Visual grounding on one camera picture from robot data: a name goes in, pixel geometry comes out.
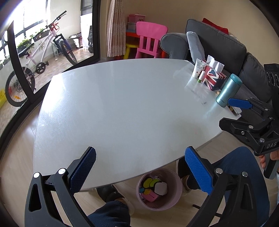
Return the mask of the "person's right hand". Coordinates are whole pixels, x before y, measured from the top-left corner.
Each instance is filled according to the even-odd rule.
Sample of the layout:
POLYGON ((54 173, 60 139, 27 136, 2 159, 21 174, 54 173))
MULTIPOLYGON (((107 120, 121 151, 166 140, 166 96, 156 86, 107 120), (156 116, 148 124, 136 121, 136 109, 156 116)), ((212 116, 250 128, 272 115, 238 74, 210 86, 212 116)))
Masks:
MULTIPOLYGON (((265 155, 259 156, 260 158, 260 165, 262 168, 266 166, 266 158, 265 155)), ((279 160, 279 150, 273 151, 270 153, 270 160, 279 160)))

